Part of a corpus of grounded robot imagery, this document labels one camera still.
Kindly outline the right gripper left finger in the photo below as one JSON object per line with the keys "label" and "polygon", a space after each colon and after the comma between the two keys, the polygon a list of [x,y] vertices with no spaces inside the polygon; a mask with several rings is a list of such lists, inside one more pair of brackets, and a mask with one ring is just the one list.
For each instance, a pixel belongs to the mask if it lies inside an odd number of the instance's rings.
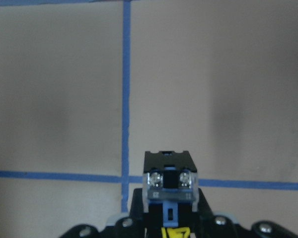
{"label": "right gripper left finger", "polygon": [[115,238],[150,238],[149,205],[151,189],[134,190],[130,212],[119,219],[114,226]]}

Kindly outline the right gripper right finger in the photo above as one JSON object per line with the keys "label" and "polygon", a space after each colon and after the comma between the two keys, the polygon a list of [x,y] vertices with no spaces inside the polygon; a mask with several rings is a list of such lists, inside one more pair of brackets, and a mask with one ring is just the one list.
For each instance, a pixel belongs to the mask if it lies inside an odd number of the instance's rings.
{"label": "right gripper right finger", "polygon": [[191,237],[196,238],[237,238],[233,220],[224,213],[214,213],[202,190],[199,188],[197,213],[193,218]]}

